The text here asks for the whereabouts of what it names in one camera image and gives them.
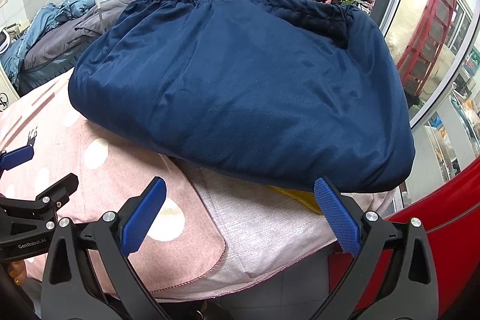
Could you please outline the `navy blue padded jacket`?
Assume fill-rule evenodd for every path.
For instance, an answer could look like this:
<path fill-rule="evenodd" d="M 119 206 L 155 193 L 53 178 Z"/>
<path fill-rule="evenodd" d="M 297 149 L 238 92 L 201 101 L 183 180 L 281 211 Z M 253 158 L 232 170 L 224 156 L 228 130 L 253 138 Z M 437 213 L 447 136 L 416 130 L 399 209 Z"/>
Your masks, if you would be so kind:
<path fill-rule="evenodd" d="M 72 106 L 235 178 L 381 193 L 410 175 L 408 103 L 377 24 L 310 0 L 134 0 L 76 62 Z"/>

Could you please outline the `pink polka dot bedsheet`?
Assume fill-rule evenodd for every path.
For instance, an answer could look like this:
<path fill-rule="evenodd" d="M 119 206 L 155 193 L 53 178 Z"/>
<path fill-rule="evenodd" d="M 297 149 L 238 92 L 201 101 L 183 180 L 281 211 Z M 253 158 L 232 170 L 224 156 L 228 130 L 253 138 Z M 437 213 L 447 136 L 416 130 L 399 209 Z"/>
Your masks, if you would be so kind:
<path fill-rule="evenodd" d="M 316 205 L 138 147 L 91 123 L 70 104 L 68 74 L 1 113 L 1 147 L 32 160 L 1 177 L 4 196 L 32 200 L 68 174 L 77 191 L 58 211 L 75 223 L 117 211 L 162 178 L 167 197 L 129 261 L 159 301 L 195 301 L 251 288 L 333 243 Z"/>

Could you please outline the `red stepladder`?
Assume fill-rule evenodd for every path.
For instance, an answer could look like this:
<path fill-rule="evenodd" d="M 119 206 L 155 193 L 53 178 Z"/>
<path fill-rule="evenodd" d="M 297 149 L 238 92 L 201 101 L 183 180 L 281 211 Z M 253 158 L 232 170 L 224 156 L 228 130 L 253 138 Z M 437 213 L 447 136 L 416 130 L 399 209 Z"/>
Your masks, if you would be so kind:
<path fill-rule="evenodd" d="M 408 97 L 418 98 L 452 26 L 456 0 L 428 0 L 397 71 Z"/>

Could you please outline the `gold satin folded cloth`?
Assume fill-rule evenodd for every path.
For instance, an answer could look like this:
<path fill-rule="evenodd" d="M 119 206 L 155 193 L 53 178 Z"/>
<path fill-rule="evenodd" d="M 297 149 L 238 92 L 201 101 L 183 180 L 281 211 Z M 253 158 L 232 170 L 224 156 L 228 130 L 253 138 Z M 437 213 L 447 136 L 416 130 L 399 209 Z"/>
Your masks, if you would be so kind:
<path fill-rule="evenodd" d="M 292 200 L 298 202 L 299 204 L 311 210 L 313 213 L 318 215 L 323 215 L 313 193 L 294 190 L 294 189 L 279 188 L 272 185 L 269 185 L 268 187 L 277 193 L 281 193 L 284 196 L 288 196 Z"/>

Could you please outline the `light blue blanket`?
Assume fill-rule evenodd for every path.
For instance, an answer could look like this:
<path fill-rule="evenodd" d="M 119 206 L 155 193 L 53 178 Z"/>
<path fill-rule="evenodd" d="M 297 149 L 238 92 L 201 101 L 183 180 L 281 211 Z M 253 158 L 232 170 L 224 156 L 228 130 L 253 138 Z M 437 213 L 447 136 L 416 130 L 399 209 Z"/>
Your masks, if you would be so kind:
<path fill-rule="evenodd" d="M 48 3 L 34 16 L 30 26 L 1 55 L 1 66 L 15 89 L 19 88 L 19 73 L 28 51 L 48 32 L 80 18 L 95 5 L 95 0 L 65 0 L 59 5 Z"/>

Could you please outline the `white floor machine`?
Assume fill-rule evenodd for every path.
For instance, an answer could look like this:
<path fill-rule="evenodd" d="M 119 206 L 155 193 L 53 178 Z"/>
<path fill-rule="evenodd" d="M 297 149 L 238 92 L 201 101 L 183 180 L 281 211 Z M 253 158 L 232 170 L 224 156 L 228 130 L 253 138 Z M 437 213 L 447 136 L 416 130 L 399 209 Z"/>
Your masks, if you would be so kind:
<path fill-rule="evenodd" d="M 11 37 L 6 29 L 1 29 L 0 54 L 3 56 L 11 46 Z M 19 95 L 10 82 L 3 67 L 0 71 L 0 111 L 5 111 L 11 104 L 19 100 Z"/>

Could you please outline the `grey quilt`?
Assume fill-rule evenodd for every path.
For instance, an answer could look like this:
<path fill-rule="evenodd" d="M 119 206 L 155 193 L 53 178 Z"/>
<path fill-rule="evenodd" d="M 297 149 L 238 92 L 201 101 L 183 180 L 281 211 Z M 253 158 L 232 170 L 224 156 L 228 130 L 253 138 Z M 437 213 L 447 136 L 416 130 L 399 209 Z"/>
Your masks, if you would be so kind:
<path fill-rule="evenodd" d="M 103 26 L 96 7 L 80 18 L 63 23 L 41 38 L 26 54 L 21 71 L 28 71 L 57 58 L 68 50 L 89 40 L 96 39 L 111 28 L 121 13 L 134 0 L 106 0 L 101 2 Z"/>

